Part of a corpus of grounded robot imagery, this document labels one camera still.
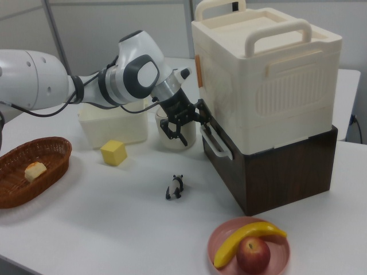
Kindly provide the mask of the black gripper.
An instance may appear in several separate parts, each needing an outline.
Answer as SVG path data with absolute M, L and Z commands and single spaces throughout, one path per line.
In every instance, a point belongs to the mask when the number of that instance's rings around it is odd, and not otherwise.
M 210 123 L 212 114 L 203 99 L 193 104 L 185 92 L 180 88 L 172 97 L 159 103 L 168 119 L 162 119 L 159 127 L 165 134 L 167 141 L 163 144 L 167 147 L 187 147 L 188 141 L 184 137 L 182 124 L 195 121 L 204 126 L 208 134 L 212 134 Z

